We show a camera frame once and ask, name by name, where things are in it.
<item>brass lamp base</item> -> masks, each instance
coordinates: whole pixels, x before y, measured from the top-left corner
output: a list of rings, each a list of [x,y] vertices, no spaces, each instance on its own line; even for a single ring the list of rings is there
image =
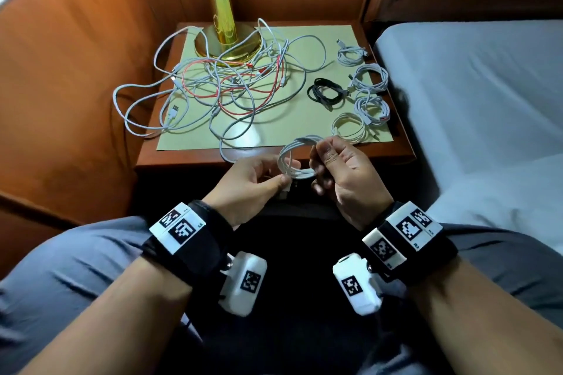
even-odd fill
[[[237,43],[242,42],[246,39],[255,29],[249,25],[236,23],[236,36],[237,36]],[[224,45],[219,42],[217,37],[217,31],[215,30],[214,25],[209,25],[203,29],[203,33],[207,36],[207,45],[209,48],[209,56],[212,58],[217,58],[223,52],[229,49],[229,47],[233,47],[235,44]],[[240,61],[245,62],[251,59],[256,55],[256,53],[260,49],[261,44],[261,37],[260,33],[255,33],[250,39],[246,41],[245,44],[237,47],[235,50],[226,54],[222,59],[227,61]],[[195,37],[195,52],[200,57],[206,57],[206,39],[203,37],[201,33]]]

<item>person's left arm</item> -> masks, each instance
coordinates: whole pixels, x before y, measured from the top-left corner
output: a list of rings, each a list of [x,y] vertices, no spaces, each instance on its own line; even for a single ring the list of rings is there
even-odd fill
[[[249,221],[290,182],[277,170],[276,160],[274,155],[241,159],[203,201],[233,227]],[[20,374],[150,373],[191,290],[162,266],[139,257]]]

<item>gray pants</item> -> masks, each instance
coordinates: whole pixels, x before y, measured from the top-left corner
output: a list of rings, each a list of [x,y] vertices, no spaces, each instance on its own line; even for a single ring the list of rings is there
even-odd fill
[[[563,258],[507,231],[447,226],[460,254],[527,306],[563,328]],[[102,294],[140,254],[149,232],[128,217],[75,228],[33,250],[0,282],[0,375],[17,373]],[[362,373],[434,373],[405,345]]]

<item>wooden table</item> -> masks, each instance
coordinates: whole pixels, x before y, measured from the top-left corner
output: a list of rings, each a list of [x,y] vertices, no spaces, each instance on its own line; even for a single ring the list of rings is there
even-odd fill
[[[368,58],[366,58],[366,63],[375,62],[375,57],[371,50],[368,40],[365,37],[365,33],[360,25],[359,21],[274,21],[270,22],[270,25],[275,27],[287,27],[287,26],[297,26],[297,25],[346,25],[351,24],[354,34],[360,46],[367,48],[369,52]],[[205,27],[209,23],[181,23],[179,24],[179,29],[186,27],[187,25],[195,25],[197,27]],[[172,42],[172,48],[170,50],[170,55],[168,57],[168,62],[166,64],[166,70],[171,71],[172,68],[178,64],[184,49],[184,43],[186,41],[186,34],[182,33],[176,36]],[[370,73],[374,83],[381,81],[381,78],[376,73]],[[166,83],[161,85],[160,90],[165,90],[169,85]],[[371,159],[385,159],[390,163],[408,163],[415,160],[415,155],[409,139],[406,136],[403,123],[398,116],[395,104],[391,99],[389,92],[384,95],[384,100],[389,104],[391,109],[391,120],[389,121],[389,129],[393,135],[393,141],[389,143],[366,143],[358,145],[358,148],[368,155]],[[150,119],[149,126],[158,126],[158,115],[159,111],[164,104],[165,98],[157,99],[154,109],[152,110],[152,115]],[[201,165],[228,165],[219,154],[218,149],[200,149],[200,150],[175,150],[175,151],[157,151],[158,138],[145,140],[141,148],[141,153],[137,159],[137,168],[149,168],[149,167],[172,167],[172,166],[201,166]],[[241,157],[254,156],[261,153],[274,153],[278,154],[282,148],[280,146],[271,147],[254,147],[254,148],[243,148],[243,149],[232,149],[225,148],[223,151],[231,159],[239,159]],[[299,159],[300,161],[307,161],[309,159],[309,148],[300,147],[293,152],[293,157]]]

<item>gold lamp stand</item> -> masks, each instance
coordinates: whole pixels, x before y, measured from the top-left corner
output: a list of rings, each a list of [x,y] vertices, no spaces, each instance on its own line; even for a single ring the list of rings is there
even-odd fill
[[[213,25],[203,30],[207,37],[209,56],[217,58],[223,52],[246,39],[255,29],[249,25],[235,23],[230,0],[211,0],[213,4]],[[224,55],[228,61],[248,61],[260,49],[260,34],[256,33],[243,45]],[[206,57],[206,39],[199,33],[195,37],[195,51]]]

